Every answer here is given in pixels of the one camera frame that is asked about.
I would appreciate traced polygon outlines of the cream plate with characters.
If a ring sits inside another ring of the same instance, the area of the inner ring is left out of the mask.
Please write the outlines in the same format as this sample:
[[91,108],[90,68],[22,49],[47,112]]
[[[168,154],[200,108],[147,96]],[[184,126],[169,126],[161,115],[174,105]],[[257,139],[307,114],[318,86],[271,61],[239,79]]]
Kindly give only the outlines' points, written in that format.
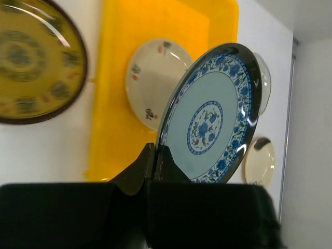
[[146,127],[158,130],[175,87],[192,63],[190,54],[169,39],[151,39],[137,48],[125,88],[133,112]]

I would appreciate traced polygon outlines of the blue floral plate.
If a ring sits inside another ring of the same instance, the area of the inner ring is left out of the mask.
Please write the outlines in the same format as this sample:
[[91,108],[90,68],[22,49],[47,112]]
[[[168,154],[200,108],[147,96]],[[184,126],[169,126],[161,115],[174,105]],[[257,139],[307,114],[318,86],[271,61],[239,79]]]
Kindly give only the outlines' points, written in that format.
[[196,60],[170,97],[156,151],[169,148],[194,183],[226,183],[253,139],[262,97],[254,53],[238,43],[218,45]]

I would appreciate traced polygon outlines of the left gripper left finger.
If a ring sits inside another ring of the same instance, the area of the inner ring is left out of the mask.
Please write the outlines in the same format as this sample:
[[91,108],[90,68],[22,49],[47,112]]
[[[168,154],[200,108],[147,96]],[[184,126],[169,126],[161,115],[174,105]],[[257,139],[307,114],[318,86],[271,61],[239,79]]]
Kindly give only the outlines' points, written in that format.
[[141,189],[155,146],[103,183],[1,187],[1,248],[111,248],[137,224]]

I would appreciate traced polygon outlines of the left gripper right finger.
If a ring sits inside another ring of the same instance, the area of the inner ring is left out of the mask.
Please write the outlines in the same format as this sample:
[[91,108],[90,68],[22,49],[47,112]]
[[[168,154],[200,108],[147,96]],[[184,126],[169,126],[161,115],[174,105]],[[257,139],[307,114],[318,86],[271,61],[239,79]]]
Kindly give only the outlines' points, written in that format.
[[268,192],[259,185],[175,179],[179,167],[160,148],[155,178],[145,186],[145,238],[150,248],[284,248]]

